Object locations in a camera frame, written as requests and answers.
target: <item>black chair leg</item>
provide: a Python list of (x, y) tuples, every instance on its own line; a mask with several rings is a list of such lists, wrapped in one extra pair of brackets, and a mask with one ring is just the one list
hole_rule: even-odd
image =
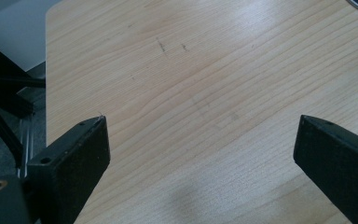
[(14, 160), (16, 162), (16, 167), (21, 166), (21, 157), (23, 152), (22, 144), (16, 135), (10, 130), (5, 121), (0, 116), (0, 137), (6, 145), (8, 149), (13, 154)]

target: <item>wood grain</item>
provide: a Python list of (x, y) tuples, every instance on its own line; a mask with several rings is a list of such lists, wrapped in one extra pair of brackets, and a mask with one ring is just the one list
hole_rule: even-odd
[(293, 160), (301, 114), (358, 133), (343, 0), (62, 1), (47, 16), (48, 143), (107, 116), (76, 223), (349, 223)]

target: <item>table top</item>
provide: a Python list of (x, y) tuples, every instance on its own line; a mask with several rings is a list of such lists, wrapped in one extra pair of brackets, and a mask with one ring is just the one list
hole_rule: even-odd
[(300, 115), (358, 134), (344, 0), (62, 1), (47, 16), (48, 144), (107, 117), (76, 223), (349, 223), (294, 163)]

